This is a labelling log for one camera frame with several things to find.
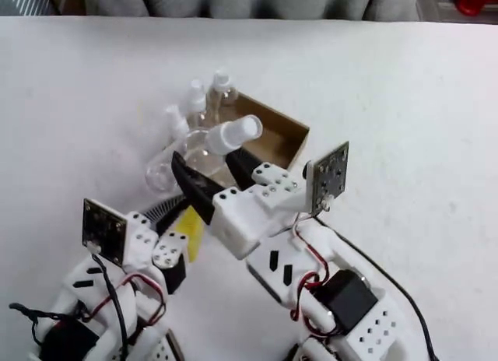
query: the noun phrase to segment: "black wire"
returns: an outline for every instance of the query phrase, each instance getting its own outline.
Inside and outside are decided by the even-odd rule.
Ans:
[[[399,291],[401,291],[401,293],[410,302],[410,304],[413,307],[413,310],[415,311],[417,317],[419,318],[420,325],[422,326],[423,336],[426,340],[427,352],[429,353],[430,361],[439,361],[439,359],[436,356],[436,353],[434,352],[433,343],[430,339],[429,328],[427,327],[426,320],[423,317],[422,312],[420,311],[419,307],[417,306],[415,300],[411,297],[411,295],[403,288],[402,285],[396,282],[396,280],[392,278],[377,262],[372,260],[372,258],[369,257],[365,252],[363,252],[356,245],[350,242],[349,239],[347,239],[346,237],[344,237],[343,235],[332,229],[329,225],[327,225],[327,223],[319,219],[318,216],[314,216],[313,218],[322,226],[328,227],[330,230],[333,230],[337,234],[340,240],[342,240],[344,243],[350,246],[353,250],[355,250],[358,254],[360,254],[365,260],[370,262],[379,272],[381,272],[384,275],[384,277],[386,277],[389,280],[389,282],[391,282],[393,285],[395,285],[395,287]]]
[[[128,357],[128,336],[126,335],[126,325],[125,318],[123,317],[123,311],[121,310],[121,305],[119,304],[119,299],[117,298],[116,289],[112,286],[112,282],[107,274],[106,265],[95,255],[92,254],[92,259],[100,266],[102,269],[103,279],[106,281],[107,291],[109,291],[110,299],[112,300],[114,307],[116,308],[117,319],[119,320],[119,328],[121,329],[121,341],[123,346],[121,348],[120,361],[125,361]]]
[[[42,310],[30,309],[25,307],[19,303],[10,303],[9,309],[18,310],[22,315],[28,317],[31,322],[31,335],[33,336],[33,340],[39,346],[42,343],[37,338],[37,326],[38,326],[38,318],[50,318],[54,321],[76,321],[79,319],[81,314],[71,315],[71,314],[63,314],[63,313],[53,313],[53,312],[43,312]]]

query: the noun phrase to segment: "white table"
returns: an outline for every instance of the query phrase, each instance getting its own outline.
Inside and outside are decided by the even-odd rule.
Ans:
[[[82,198],[154,201],[149,127],[188,81],[237,85],[311,128],[298,166],[350,141],[328,221],[406,286],[443,360],[498,354],[498,28],[424,23],[0,19],[0,354],[83,255]],[[187,360],[280,359],[289,314],[212,238],[169,316]]]

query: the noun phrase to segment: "cardboard box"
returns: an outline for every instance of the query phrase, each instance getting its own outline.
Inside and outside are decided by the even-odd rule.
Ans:
[[[242,93],[236,109],[241,117],[253,114],[263,123],[261,137],[244,144],[244,148],[262,161],[286,169],[291,167],[306,143],[310,128]]]

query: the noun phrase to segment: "yellow object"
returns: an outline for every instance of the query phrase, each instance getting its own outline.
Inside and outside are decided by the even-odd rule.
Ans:
[[[190,206],[176,222],[174,230],[188,235],[188,260],[194,262],[201,248],[204,222],[197,212]]]

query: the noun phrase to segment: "plastic bottle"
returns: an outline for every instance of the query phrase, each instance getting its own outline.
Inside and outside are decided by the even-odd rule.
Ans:
[[[193,79],[187,93],[185,106],[185,114],[190,128],[194,129],[205,125],[204,120],[206,119],[207,113],[206,106],[204,85],[200,79]]]
[[[217,70],[208,91],[207,112],[202,126],[212,128],[221,122],[237,119],[235,102],[238,96],[228,71],[224,68]]]
[[[213,177],[225,166],[224,155],[244,142],[261,136],[261,121],[248,115],[218,125],[211,130],[196,128],[166,147],[147,165],[146,182],[160,195],[175,191],[177,182],[171,170],[173,152],[178,151],[192,169]]]
[[[175,190],[175,180],[171,172],[171,165],[168,164],[168,150],[173,151],[175,147],[183,141],[186,134],[189,132],[187,120],[181,114],[178,105],[172,105],[166,108],[164,117],[169,121],[168,132],[172,143],[165,147],[159,154],[154,156],[146,167],[146,183],[149,188],[158,193],[171,193]]]

